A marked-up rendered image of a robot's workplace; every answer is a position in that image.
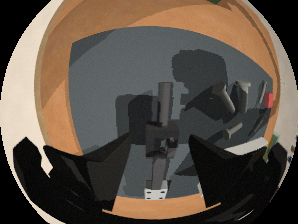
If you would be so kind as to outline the dark grey flat bar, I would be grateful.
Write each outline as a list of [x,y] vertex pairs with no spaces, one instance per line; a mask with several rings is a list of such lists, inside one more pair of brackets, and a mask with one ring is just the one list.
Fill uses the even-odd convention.
[[165,150],[154,150],[154,162],[152,169],[152,190],[161,190],[166,166]]

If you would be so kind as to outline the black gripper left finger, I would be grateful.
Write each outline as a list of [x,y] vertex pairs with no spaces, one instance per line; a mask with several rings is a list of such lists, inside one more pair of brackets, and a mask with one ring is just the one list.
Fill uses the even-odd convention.
[[112,212],[131,142],[131,133],[126,133],[81,156],[49,145],[44,145],[43,150],[52,167],[80,181],[104,210]]

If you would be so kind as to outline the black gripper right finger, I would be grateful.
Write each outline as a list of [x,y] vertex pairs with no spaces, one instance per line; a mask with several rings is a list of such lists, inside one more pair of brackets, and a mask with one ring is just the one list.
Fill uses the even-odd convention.
[[263,158],[267,147],[237,155],[196,136],[190,135],[189,148],[201,185],[205,206],[220,203],[245,170]]

